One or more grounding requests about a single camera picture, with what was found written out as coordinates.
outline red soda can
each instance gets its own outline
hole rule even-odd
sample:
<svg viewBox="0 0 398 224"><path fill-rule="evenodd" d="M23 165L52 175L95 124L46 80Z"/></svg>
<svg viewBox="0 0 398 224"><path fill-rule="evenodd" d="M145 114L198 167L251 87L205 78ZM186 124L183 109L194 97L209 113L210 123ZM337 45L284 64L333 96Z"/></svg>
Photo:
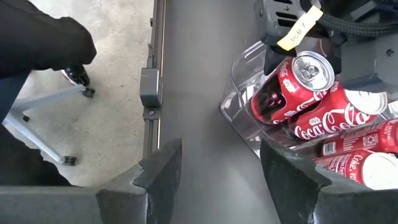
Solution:
<svg viewBox="0 0 398 224"><path fill-rule="evenodd" d="M289 128L300 139L316 139L369 123L386 108L386 93L345 90L335 81L315 109L289 120Z"/></svg>
<svg viewBox="0 0 398 224"><path fill-rule="evenodd" d="M387 153L355 150L313 160L374 190L398 188L398 160Z"/></svg>
<svg viewBox="0 0 398 224"><path fill-rule="evenodd" d="M366 149L373 152L398 155L398 119L359 128L326 140L322 144L322 156L344 151Z"/></svg>
<svg viewBox="0 0 398 224"><path fill-rule="evenodd" d="M285 59L254 94L251 109L266 124L278 124L320 101L332 86L330 63L315 52L304 51Z"/></svg>

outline gray conveyor belt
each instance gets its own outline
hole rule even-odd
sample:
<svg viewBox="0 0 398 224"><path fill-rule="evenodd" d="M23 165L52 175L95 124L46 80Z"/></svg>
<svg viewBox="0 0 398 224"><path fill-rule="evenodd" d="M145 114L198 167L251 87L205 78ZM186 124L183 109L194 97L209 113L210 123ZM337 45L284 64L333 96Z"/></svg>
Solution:
<svg viewBox="0 0 398 224"><path fill-rule="evenodd" d="M261 163L219 111L231 63L257 41L254 0L167 0L160 145L182 138L172 223L280 223Z"/></svg>

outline yellow tag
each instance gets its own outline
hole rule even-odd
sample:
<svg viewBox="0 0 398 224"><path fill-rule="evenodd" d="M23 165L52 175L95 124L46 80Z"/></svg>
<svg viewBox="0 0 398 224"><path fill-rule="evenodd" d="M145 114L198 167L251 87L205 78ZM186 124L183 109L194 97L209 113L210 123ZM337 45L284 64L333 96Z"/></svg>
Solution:
<svg viewBox="0 0 398 224"><path fill-rule="evenodd" d="M278 41L277 45L289 51L298 46L305 37L305 34L315 25L317 20L321 18L323 12L317 7L312 6L310 10L302 15L298 21L290 29L289 33Z"/></svg>

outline gray floor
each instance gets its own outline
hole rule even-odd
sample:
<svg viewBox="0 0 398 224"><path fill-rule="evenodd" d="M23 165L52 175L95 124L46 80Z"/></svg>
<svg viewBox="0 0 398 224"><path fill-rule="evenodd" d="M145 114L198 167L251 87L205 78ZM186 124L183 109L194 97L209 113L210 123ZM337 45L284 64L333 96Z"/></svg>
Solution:
<svg viewBox="0 0 398 224"><path fill-rule="evenodd" d="M86 69L96 95L76 96L27 111L30 125L78 165L57 165L71 183L102 184L142 158L143 120L139 99L141 68L150 41L151 0L31 0L53 17L70 16L92 34L98 56ZM70 84L59 72L33 72L20 96L37 95Z"/></svg>

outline sneaker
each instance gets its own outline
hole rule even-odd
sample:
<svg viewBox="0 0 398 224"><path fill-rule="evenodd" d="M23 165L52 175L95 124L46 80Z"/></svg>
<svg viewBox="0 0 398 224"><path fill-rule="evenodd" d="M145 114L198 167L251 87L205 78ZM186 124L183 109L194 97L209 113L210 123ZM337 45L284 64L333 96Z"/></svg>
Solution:
<svg viewBox="0 0 398 224"><path fill-rule="evenodd" d="M62 75L74 85L82 84L88 86L90 84L90 78L82 65L67 67L61 72Z"/></svg>

